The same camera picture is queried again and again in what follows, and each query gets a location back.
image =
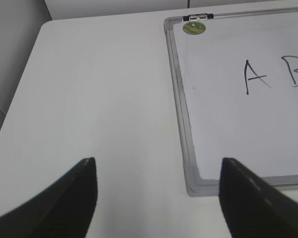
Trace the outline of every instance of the whiteboard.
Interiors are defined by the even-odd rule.
[[[201,177],[219,179],[223,157],[298,175],[298,12],[205,20],[200,35],[184,24],[173,31]]]

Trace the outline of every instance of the round sticker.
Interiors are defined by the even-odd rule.
[[[200,21],[190,21],[183,26],[183,31],[189,35],[199,35],[205,32],[206,26]]]

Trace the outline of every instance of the white table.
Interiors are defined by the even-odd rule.
[[[0,215],[94,156],[99,199],[88,238],[230,237],[218,198],[185,190],[163,21],[294,2],[45,24],[0,132]],[[298,201],[298,191],[286,194]]]

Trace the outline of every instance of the whiteboard frame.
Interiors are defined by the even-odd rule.
[[[219,180],[203,179],[200,175],[199,168],[195,157],[195,150],[191,134],[189,113],[187,109],[179,58],[173,32],[173,25],[188,20],[212,20],[218,18],[234,18],[256,15],[268,15],[278,13],[298,12],[298,7],[280,8],[270,10],[233,12],[222,14],[197,14],[189,16],[170,17],[164,21],[164,31],[167,40],[169,54],[170,70],[172,77],[174,101],[176,105],[178,127],[182,148],[183,168],[186,182],[186,188],[189,196],[204,197],[216,196],[219,194]],[[298,189],[298,175],[278,176],[262,178],[277,189]]]

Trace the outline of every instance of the wall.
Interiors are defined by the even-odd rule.
[[[180,9],[188,6],[187,0],[45,0],[45,2],[53,20]]]
[[[190,0],[190,7],[239,4],[269,0]]]
[[[44,0],[0,0],[0,108],[8,111],[40,27],[51,20]],[[0,111],[0,128],[4,120]]]

